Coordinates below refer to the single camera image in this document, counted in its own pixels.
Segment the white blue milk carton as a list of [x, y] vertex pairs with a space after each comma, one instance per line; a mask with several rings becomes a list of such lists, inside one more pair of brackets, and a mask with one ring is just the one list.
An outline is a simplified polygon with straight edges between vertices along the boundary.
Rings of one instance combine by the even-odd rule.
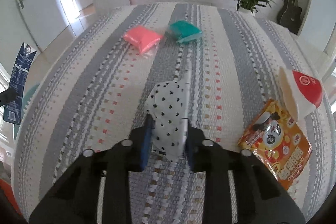
[[9, 99], [5, 99], [3, 104], [3, 120], [5, 122], [21, 124], [23, 92], [36, 53], [37, 50], [33, 47], [22, 43], [11, 72], [9, 88], [5, 91], [9, 95]]

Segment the orange panda snack bag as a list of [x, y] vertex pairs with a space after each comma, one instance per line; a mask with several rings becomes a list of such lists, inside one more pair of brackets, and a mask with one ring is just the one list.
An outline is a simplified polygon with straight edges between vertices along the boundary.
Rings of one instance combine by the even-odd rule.
[[311, 155], [311, 144], [295, 120], [270, 99], [246, 128], [238, 147], [251, 151], [288, 190]]

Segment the red white paper cup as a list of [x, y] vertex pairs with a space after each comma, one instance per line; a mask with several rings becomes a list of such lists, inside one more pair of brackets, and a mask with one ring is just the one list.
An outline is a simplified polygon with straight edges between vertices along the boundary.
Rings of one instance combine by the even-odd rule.
[[318, 79], [284, 67], [280, 67], [278, 76], [285, 107], [295, 121], [319, 108], [323, 90]]

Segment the heart patterned white wrapper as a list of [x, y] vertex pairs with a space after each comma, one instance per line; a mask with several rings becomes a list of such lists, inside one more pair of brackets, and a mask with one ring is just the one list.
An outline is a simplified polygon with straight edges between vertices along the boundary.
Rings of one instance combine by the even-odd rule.
[[153, 150], [168, 161], [178, 161], [185, 149], [189, 116], [191, 70], [179, 81], [154, 86], [145, 102], [145, 113], [154, 120]]

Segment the orange floor mat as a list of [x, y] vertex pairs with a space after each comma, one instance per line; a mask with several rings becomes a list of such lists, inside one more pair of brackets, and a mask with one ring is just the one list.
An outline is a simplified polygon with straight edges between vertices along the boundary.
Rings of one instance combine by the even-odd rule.
[[3, 192], [4, 192], [5, 196], [6, 196], [6, 198], [9, 200], [9, 203], [11, 203], [11, 205], [12, 205], [13, 208], [16, 210], [16, 212], [17, 212], [20, 216], [22, 216], [21, 211], [20, 211], [20, 209], [19, 209], [19, 206], [18, 206], [18, 204], [17, 204], [17, 202], [16, 202], [16, 199], [15, 199], [15, 197], [14, 197], [14, 194], [13, 194], [13, 190], [12, 190], [11, 185], [10, 185], [8, 182], [6, 182], [5, 180], [0, 179], [0, 187], [1, 187], [1, 189], [3, 190]]

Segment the striped woven table cloth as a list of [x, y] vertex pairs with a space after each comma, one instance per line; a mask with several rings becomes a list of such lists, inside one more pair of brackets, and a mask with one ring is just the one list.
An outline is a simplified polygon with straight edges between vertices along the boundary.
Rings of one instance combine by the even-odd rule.
[[149, 162], [129, 175], [134, 223], [200, 223], [205, 174], [181, 155], [181, 119], [238, 151], [281, 67], [317, 77], [303, 45], [266, 19], [211, 6], [155, 3], [102, 16], [38, 85], [17, 137], [12, 187], [29, 218], [85, 150], [112, 148], [151, 115]]

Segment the pink foam block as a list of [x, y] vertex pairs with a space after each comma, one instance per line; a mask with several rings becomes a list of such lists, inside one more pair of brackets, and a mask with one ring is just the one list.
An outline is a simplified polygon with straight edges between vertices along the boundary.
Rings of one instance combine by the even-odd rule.
[[147, 53], [162, 38], [163, 35], [144, 26], [135, 26], [123, 34], [123, 39], [137, 48], [141, 55]]

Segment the teal foam block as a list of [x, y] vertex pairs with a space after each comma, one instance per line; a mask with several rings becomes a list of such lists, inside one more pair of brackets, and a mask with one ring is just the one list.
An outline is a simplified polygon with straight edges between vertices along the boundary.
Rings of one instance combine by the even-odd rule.
[[188, 44], [203, 36], [203, 32], [199, 28], [185, 20], [178, 20], [170, 24], [167, 32], [177, 44]]

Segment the black acoustic guitar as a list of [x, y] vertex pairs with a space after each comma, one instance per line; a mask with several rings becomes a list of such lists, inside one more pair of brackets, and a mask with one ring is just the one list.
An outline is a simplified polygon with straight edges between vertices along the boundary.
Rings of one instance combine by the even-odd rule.
[[299, 7], [298, 0], [284, 0], [284, 5], [277, 15], [277, 22], [297, 35], [302, 24], [301, 13], [302, 8]]

